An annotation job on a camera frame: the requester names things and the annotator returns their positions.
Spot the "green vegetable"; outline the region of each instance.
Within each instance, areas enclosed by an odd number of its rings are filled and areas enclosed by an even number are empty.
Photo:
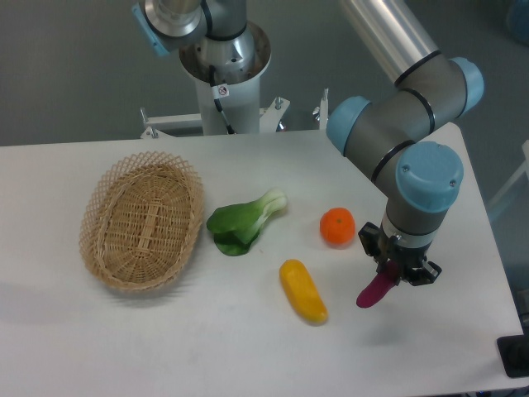
[[[213,241],[223,254],[244,255],[269,216],[286,206],[287,196],[281,189],[273,188],[255,201],[217,208],[206,227],[213,233]]]

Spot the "robotic arm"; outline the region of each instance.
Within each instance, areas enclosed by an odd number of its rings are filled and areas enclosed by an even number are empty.
[[[447,60],[403,0],[341,5],[397,88],[381,103],[347,99],[327,124],[336,148],[388,197],[382,224],[368,222],[360,240],[377,272],[392,269],[395,284],[431,284],[441,268],[426,253],[457,197],[463,165],[451,148],[419,141],[471,109],[483,95],[483,77],[463,58]],[[231,122],[258,131],[259,76],[270,48],[246,20],[245,0],[145,0],[133,12],[159,55],[179,49],[195,79],[206,134],[226,133]],[[241,91],[213,106],[212,88],[220,83]]]
[[[266,34],[245,0],[145,0],[132,8],[159,56],[177,50],[197,91],[204,135],[259,132]]]
[[[403,1],[341,5],[398,89],[381,103],[345,100],[327,125],[336,148],[388,197],[381,226],[368,222],[360,240],[377,272],[396,267],[396,284],[431,284],[441,268],[426,253],[457,197],[463,165],[448,146],[419,141],[471,109],[483,77],[463,58],[447,60]]]

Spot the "orange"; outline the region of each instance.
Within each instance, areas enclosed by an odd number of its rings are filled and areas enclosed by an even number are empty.
[[[320,220],[320,233],[330,244],[346,244],[355,236],[355,219],[346,208],[331,208]]]

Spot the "gray floor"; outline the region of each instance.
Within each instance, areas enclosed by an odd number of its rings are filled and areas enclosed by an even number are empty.
[[[0,145],[137,138],[139,108],[151,116],[198,112],[178,56],[159,59],[131,15],[133,0],[4,0],[0,13]],[[504,0],[408,2],[439,47],[482,70],[486,93],[456,121],[488,201],[522,163],[529,139],[529,47],[508,34]],[[267,31],[272,63],[262,104],[292,101],[290,129],[313,128],[322,90],[335,107],[351,95],[373,101],[393,91],[341,15],[337,2],[250,0]],[[529,288],[529,188],[493,225],[514,289]]]

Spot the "woven basket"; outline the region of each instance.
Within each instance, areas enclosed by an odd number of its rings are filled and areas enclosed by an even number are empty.
[[[93,192],[81,225],[81,256],[113,288],[154,289],[178,276],[202,218],[202,182],[187,161],[167,153],[133,155]]]

